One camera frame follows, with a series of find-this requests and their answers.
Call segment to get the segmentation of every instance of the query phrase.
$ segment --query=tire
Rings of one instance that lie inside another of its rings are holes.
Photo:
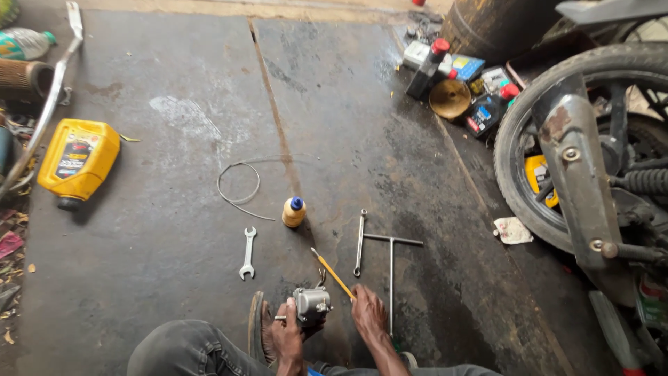
[[[520,137],[538,97],[560,79],[582,72],[585,82],[626,78],[668,92],[668,43],[624,43],[596,48],[569,58],[541,74],[508,109],[494,143],[494,172],[508,206],[525,226],[555,247],[572,253],[561,215],[536,203],[526,182]]]

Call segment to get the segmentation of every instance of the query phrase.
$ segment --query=rusty metal barrel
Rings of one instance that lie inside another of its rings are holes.
[[[455,0],[441,27],[450,52],[505,63],[531,48],[561,18],[562,0]]]

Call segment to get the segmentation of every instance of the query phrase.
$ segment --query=oil container label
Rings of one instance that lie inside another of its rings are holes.
[[[80,129],[71,130],[67,136],[65,150],[60,156],[55,176],[65,179],[78,173],[88,161],[90,153],[98,145],[99,139],[100,137],[94,133]]]

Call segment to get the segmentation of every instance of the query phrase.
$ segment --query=man's right hand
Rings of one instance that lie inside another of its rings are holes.
[[[373,291],[361,284],[353,286],[351,292],[357,299],[353,303],[353,320],[362,339],[368,343],[387,336],[387,311],[383,301]]]

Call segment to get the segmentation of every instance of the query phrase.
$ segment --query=screwdriver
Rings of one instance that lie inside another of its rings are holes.
[[[324,259],[322,256],[320,256],[320,255],[318,254],[318,252],[315,250],[315,248],[311,247],[311,251],[313,251],[313,253],[315,254],[315,256],[318,257],[318,261],[320,261],[320,263],[325,267],[325,269],[327,269],[327,271],[332,275],[332,277],[334,277],[334,279],[336,280],[336,282],[338,282],[339,285],[341,285],[341,287],[343,288],[343,290],[345,291],[345,293],[348,294],[348,296],[350,296],[350,299],[356,299],[355,295],[353,295],[353,293],[350,292],[350,290],[348,290],[348,287],[346,287],[346,286],[343,284],[343,282],[341,281],[341,279],[339,278],[339,276],[336,275],[336,273],[334,273],[334,270],[332,270],[332,268],[329,267],[329,265],[327,264],[327,262],[325,261],[325,259]]]

